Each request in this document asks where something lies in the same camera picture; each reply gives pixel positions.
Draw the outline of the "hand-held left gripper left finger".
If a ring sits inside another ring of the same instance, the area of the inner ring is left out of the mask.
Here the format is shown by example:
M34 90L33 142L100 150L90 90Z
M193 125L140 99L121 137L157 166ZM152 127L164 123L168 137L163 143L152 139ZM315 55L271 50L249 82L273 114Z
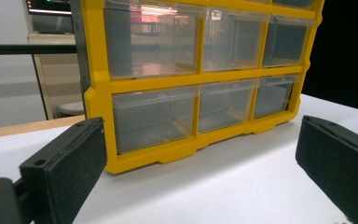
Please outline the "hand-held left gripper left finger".
M35 224L72 224L107 163L103 119L71 126L20 165Z

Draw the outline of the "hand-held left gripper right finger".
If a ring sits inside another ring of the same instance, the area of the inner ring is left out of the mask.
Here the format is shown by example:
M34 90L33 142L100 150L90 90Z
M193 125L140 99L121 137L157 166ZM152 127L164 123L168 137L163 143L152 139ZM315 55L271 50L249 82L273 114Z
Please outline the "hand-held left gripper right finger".
M296 161L353 224L358 224L358 134L332 121L302 119Z

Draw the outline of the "yellow black drawer organizer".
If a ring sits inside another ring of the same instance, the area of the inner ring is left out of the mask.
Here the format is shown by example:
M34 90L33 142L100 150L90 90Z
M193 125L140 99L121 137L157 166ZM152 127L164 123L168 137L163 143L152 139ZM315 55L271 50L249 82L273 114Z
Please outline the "yellow black drawer organizer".
M217 0L162 1L185 5L195 3L201 7L207 5L215 6L217 3ZM293 97L289 102L288 110L270 117L230 126L220 131L198 134L185 139L124 154L118 153L112 100L113 94L123 93L125 91L138 91L141 88L147 88L148 90L167 88L170 83L162 77L156 81L151 81L148 78L132 80L129 78L119 79L110 77L104 21L105 2L106 0L71 0L71 10L76 36L85 113L88 118L100 117L104 121L104 135L108 157L106 168L110 173L119 174L153 163L168 163L180 160L193 155L198 150L211 144L234 136L262 133L271 130L275 126L285 123L296 116L300 104L300 93L306 73L310 67L312 45L317 28L322 21L325 0L315 0L314 9L312 11L291 11L287 8L281 11L283 15L296 14L298 17L313 18L315 21L314 26L307 34L305 52L300 64L269 70L272 75L280 75L288 72L296 73L300 76L300 80L293 88Z

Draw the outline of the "wooden table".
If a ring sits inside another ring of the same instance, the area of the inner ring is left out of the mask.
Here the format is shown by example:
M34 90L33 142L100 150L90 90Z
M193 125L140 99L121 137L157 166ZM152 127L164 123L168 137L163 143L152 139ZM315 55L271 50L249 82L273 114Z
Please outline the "wooden table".
M47 129L60 128L64 126L70 126L76 124L85 119L84 115L72 116L67 118L60 119L50 119L44 121L37 121L31 123L24 123L18 125L11 125L6 127L0 127L0 137L20 134L20 133L30 133L36 131L43 131Z

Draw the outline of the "round grey stool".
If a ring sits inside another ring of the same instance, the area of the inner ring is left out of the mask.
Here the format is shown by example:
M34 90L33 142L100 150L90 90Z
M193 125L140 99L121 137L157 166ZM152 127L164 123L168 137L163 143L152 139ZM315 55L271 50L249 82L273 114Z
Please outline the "round grey stool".
M57 106L57 115L60 118L79 116L84 114L84 107L81 102L62 104Z

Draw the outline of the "wooden cabinet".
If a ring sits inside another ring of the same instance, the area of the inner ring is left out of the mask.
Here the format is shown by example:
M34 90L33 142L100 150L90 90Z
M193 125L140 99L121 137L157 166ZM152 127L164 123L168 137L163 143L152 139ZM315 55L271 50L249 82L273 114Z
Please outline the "wooden cabinet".
M34 54L33 59L47 119L59 118L58 105L82 103L75 53Z

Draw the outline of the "grid of clear drawers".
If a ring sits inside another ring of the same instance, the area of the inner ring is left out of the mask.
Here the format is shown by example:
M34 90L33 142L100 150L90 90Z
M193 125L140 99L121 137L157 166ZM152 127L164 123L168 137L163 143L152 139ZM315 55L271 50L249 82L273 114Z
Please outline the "grid of clear drawers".
M120 154L270 117L289 108L315 0L106 0L111 78L162 77L167 88L112 96Z

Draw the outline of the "black curtain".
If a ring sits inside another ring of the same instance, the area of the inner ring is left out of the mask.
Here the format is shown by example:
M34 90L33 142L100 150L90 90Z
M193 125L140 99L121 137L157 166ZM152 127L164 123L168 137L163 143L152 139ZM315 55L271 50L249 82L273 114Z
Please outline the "black curtain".
M358 108L358 0L325 0L302 92Z

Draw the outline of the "black metal crossbar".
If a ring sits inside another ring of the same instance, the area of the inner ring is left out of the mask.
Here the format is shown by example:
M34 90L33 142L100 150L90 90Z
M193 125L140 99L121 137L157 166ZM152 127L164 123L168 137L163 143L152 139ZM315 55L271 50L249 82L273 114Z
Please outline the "black metal crossbar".
M76 53L75 45L0 45L0 55Z

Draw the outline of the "dark monitor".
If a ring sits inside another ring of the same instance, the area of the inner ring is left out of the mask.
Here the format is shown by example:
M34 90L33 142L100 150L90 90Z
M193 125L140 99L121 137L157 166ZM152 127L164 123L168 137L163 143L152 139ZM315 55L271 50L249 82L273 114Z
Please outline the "dark monitor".
M70 0L25 0L30 13L70 15Z

